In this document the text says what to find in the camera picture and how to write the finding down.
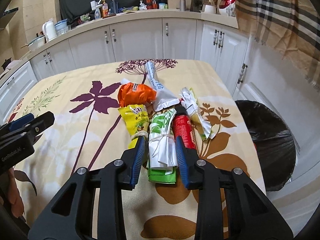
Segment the person's left hand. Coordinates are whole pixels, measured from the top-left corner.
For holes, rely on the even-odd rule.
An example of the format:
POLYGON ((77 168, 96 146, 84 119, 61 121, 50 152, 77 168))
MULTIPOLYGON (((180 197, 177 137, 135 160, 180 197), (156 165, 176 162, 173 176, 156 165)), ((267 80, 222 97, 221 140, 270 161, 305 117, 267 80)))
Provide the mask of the person's left hand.
POLYGON ((1 175, 1 190, 11 205, 13 216, 16 218, 22 217, 24 204, 16 184, 13 168, 10 168, 1 175))

